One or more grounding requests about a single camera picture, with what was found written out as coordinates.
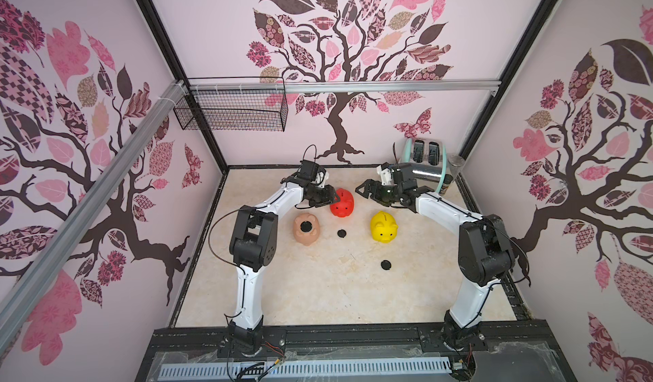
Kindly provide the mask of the red piggy bank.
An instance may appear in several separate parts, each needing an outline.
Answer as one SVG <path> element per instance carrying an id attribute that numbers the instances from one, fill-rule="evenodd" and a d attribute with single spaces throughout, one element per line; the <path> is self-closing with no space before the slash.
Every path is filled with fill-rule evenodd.
<path id="1" fill-rule="evenodd" d="M 338 188 L 336 194 L 339 201 L 330 205 L 331 213 L 338 218 L 351 216 L 355 208 L 355 200 L 352 193 L 346 189 Z"/>

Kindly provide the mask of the peach piggy bank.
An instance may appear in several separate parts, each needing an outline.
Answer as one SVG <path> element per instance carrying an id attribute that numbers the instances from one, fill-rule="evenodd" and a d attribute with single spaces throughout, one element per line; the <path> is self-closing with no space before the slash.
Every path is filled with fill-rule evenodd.
<path id="1" fill-rule="evenodd" d="M 310 213 L 302 213 L 294 219 L 292 228 L 294 239 L 304 246 L 314 244 L 321 234 L 321 225 L 318 218 Z"/>

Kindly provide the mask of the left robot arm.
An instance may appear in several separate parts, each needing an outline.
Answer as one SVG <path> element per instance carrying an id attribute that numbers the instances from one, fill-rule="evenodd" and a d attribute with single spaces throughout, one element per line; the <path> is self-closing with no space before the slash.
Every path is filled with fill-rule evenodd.
<path id="1" fill-rule="evenodd" d="M 327 172 L 313 178 L 294 174 L 282 180 L 265 201 L 244 205 L 236 214 L 229 245 L 237 273 L 236 310 L 228 331 L 233 341 L 250 351 L 257 351 L 263 342 L 263 283 L 265 269 L 277 251 L 279 221 L 304 201 L 316 208 L 338 202 L 336 190 L 327 180 Z"/>

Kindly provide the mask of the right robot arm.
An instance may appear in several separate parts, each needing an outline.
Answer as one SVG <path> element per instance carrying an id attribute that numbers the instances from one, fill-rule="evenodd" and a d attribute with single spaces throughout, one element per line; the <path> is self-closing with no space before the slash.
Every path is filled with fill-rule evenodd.
<path id="1" fill-rule="evenodd" d="M 355 188 L 384 207 L 400 206 L 429 218 L 457 236 L 457 264 L 464 275 L 457 300 L 446 312 L 443 342 L 460 350 L 479 334 L 482 311 L 495 286 L 515 265 L 511 239 L 502 218 L 482 215 L 452 203 L 428 186 L 420 186 L 417 164 L 381 164 L 379 178 Z"/>

